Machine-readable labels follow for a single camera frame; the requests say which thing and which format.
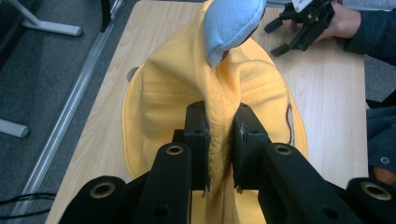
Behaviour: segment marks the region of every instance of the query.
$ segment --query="table surface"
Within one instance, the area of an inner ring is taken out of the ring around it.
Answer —
[[[136,3],[116,49],[91,114],[70,161],[47,223],[57,223],[84,184],[101,175],[130,182],[123,158],[121,109],[127,74],[198,11],[199,3]],[[267,52],[295,35],[285,22],[268,35],[263,27],[281,12],[267,8],[253,35]],[[325,40],[306,52],[272,57],[289,84],[308,137],[308,160],[328,181],[345,188],[353,177],[367,176],[364,60]]]

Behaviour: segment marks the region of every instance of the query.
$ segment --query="robotic arm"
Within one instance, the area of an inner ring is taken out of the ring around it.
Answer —
[[[292,0],[285,5],[279,17],[268,23],[264,30],[270,34],[283,25],[283,21],[293,20],[302,23],[303,28],[289,44],[283,44],[271,51],[276,57],[290,50],[306,51],[314,41],[329,27],[335,12],[332,0]]]

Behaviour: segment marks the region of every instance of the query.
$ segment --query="yellow cloth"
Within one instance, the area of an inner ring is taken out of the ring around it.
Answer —
[[[282,76],[252,39],[210,68],[202,27],[209,4],[205,2],[197,16],[134,74],[122,109],[126,166],[132,178],[147,172],[158,148],[172,141],[174,129],[184,128],[187,105],[204,100],[211,135],[211,186],[205,199],[202,192],[193,198],[193,222],[264,223],[255,192],[234,195],[233,115],[241,102],[249,105],[273,142],[292,141],[306,155],[304,125]]]

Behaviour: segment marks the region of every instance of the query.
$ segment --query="metal ring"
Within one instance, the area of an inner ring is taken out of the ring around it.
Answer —
[[[286,148],[286,147],[277,147],[275,149],[275,151],[279,154],[285,155],[285,156],[289,156],[291,154],[291,150],[290,148]]]
[[[102,199],[112,194],[115,189],[116,185],[114,183],[102,182],[91,189],[90,195],[94,199]]]
[[[175,145],[169,146],[166,149],[166,153],[168,153],[169,155],[172,155],[172,156],[176,156],[182,152],[183,152],[183,147],[175,146]]]
[[[361,188],[366,194],[370,195],[375,199],[381,201],[389,201],[392,199],[392,195],[389,193],[389,191],[378,186],[377,184],[373,184],[370,182],[362,182]]]

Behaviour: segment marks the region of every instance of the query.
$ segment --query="floor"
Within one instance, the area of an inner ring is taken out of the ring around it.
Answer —
[[[65,132],[60,134],[62,138],[59,139],[59,146],[56,147],[48,171],[38,185],[38,191],[56,192],[60,187],[135,2],[136,0],[123,0],[117,18],[113,18],[114,28],[92,68],[92,77],[76,110],[71,111],[74,114]],[[15,32],[18,38],[9,41],[7,47],[0,44],[0,118],[32,128],[30,135],[24,139],[0,133],[0,201],[20,195],[26,186],[43,148],[49,143],[48,139],[67,98],[83,72],[82,68],[87,57],[91,55],[92,46],[101,34],[102,25],[101,5],[97,0],[24,0],[21,3],[29,7],[40,20],[82,27],[83,35],[57,35],[14,27],[13,29],[20,29]],[[345,0],[344,4],[353,7],[396,7],[395,0]],[[0,15],[4,10],[1,8],[4,7],[8,8],[0,0]],[[395,67],[365,57],[365,74],[366,97],[369,99],[382,101],[396,89]],[[50,206],[50,203],[34,203],[32,210],[41,209],[43,206]],[[13,206],[0,207],[0,216],[9,215],[12,209]],[[43,214],[21,222],[44,223],[46,217],[47,214]]]

